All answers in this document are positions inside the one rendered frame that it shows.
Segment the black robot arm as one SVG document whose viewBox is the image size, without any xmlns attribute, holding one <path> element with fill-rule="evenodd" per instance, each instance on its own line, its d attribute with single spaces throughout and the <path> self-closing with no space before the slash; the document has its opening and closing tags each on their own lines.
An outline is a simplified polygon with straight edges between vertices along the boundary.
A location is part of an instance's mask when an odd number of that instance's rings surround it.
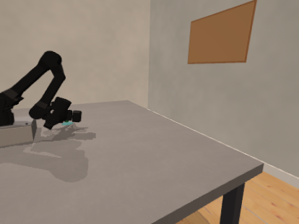
<svg viewBox="0 0 299 224">
<path fill-rule="evenodd" d="M 66 79 L 61 62 L 62 58 L 59 54 L 54 51 L 46 51 L 41 56 L 37 66 L 29 71 L 14 86 L 8 90 L 0 92 L 0 126 L 13 125 L 14 113 L 12 113 L 12 109 L 14 105 L 18 105 L 19 102 L 24 99 L 22 97 L 23 92 L 49 70 L 52 71 L 54 78 L 47 90 L 44 92 L 42 98 L 29 110 L 29 114 L 33 119 L 41 119 L 47 115 L 48 112 L 53 110 L 53 113 L 46 116 L 45 123 L 43 125 L 45 128 L 50 130 L 54 125 L 62 122 L 62 113 L 68 113 L 67 110 L 72 102 L 60 97 L 56 97 L 56 99 L 51 102 L 59 90 L 59 87 Z"/>
</svg>

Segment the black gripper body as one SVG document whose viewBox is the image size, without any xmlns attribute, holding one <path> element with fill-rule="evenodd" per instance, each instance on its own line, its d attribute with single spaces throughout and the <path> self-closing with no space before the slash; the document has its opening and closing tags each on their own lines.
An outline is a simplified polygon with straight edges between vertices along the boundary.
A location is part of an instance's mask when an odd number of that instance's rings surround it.
<svg viewBox="0 0 299 224">
<path fill-rule="evenodd" d="M 48 114 L 50 114 L 50 113 L 51 112 L 48 112 Z M 44 117 L 42 117 L 42 120 L 45 120 L 47 115 L 45 115 Z M 63 115 L 63 120 L 60 123 L 63 123 L 67 119 L 72 119 L 72 122 L 80 122 L 81 121 L 81 117 L 82 117 L 82 112 L 81 111 L 73 111 L 73 114 L 72 114 L 71 111 L 68 111 L 68 113 L 62 113 L 62 115 Z"/>
</svg>

